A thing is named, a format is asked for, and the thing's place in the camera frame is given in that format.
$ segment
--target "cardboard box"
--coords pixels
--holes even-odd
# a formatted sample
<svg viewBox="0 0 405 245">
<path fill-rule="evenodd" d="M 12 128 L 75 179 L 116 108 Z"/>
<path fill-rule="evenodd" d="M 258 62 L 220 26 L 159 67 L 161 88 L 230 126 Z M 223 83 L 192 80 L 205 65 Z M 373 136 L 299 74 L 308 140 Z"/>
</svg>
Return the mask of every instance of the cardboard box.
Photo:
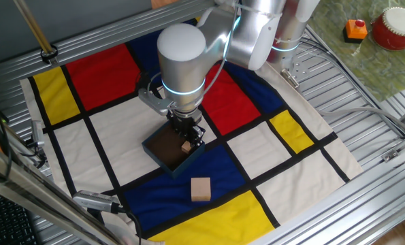
<svg viewBox="0 0 405 245">
<path fill-rule="evenodd" d="M 174 132 L 169 122 L 165 123 L 142 142 L 143 149 L 172 178 L 179 176 L 190 164 L 205 152 L 205 143 L 193 147 L 186 154 L 181 146 L 186 140 Z"/>
</svg>

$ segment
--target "white square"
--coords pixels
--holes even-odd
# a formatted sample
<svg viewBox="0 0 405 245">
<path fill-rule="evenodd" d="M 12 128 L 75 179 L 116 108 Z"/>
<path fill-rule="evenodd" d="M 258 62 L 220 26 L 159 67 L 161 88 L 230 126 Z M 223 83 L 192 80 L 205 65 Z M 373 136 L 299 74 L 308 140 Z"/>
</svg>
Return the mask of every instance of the white square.
<svg viewBox="0 0 405 245">
<path fill-rule="evenodd" d="M 83 120 L 54 131 L 77 191 L 113 189 L 92 137 Z"/>
<path fill-rule="evenodd" d="M 251 179 L 291 158 L 266 122 L 228 141 Z"/>
<path fill-rule="evenodd" d="M 54 180 L 54 184 L 56 184 L 60 189 L 62 189 L 66 194 L 71 196 L 71 193 L 67 189 L 65 177 L 63 176 L 63 172 L 61 171 L 59 160 L 57 160 L 57 156 L 55 155 L 54 147 L 51 144 L 51 140 L 48 134 L 44 135 L 44 152 L 46 155 L 46 159 L 50 165 L 52 179 Z"/>
<path fill-rule="evenodd" d="M 139 98 L 91 116 L 110 164 L 122 186 L 157 168 L 142 142 L 167 122 Z"/>
<path fill-rule="evenodd" d="M 282 225 L 344 184 L 321 151 L 257 187 Z"/>
<path fill-rule="evenodd" d="M 340 138 L 326 145 L 325 150 L 349 179 L 353 179 L 363 172 L 361 165 L 353 157 L 351 152 L 349 152 Z"/>
</svg>

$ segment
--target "green surface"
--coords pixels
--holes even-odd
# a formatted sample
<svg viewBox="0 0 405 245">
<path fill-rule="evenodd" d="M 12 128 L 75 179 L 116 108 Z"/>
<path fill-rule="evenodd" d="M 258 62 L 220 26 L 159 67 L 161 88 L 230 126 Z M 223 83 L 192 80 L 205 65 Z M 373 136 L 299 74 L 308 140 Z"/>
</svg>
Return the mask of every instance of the green surface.
<svg viewBox="0 0 405 245">
<path fill-rule="evenodd" d="M 387 7 L 405 7 L 405 0 L 321 0 L 308 23 L 379 101 L 405 89 L 405 50 L 384 50 L 371 34 L 371 19 Z M 348 19 L 365 20 L 369 34 L 361 44 L 344 43 Z"/>
</svg>

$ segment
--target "brown box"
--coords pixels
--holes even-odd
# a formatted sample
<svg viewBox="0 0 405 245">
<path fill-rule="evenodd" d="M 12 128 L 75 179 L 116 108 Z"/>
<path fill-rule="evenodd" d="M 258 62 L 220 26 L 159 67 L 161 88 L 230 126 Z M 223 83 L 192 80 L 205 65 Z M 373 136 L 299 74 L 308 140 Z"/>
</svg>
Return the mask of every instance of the brown box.
<svg viewBox="0 0 405 245">
<path fill-rule="evenodd" d="M 210 201 L 210 178 L 191 178 L 191 201 Z"/>
</svg>

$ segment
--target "yellow square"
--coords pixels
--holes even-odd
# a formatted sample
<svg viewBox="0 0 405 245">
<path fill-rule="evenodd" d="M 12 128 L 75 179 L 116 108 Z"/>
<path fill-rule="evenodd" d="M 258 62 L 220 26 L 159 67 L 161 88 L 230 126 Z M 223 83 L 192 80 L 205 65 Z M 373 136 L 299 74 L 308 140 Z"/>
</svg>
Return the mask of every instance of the yellow square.
<svg viewBox="0 0 405 245">
<path fill-rule="evenodd" d="M 248 244 L 274 230 L 251 191 L 165 230 L 149 240 L 167 245 Z"/>
<path fill-rule="evenodd" d="M 296 154 L 314 144 L 288 110 L 279 113 L 270 119 L 270 122 Z"/>
<path fill-rule="evenodd" d="M 60 67 L 33 76 L 51 125 L 80 113 Z"/>
</svg>

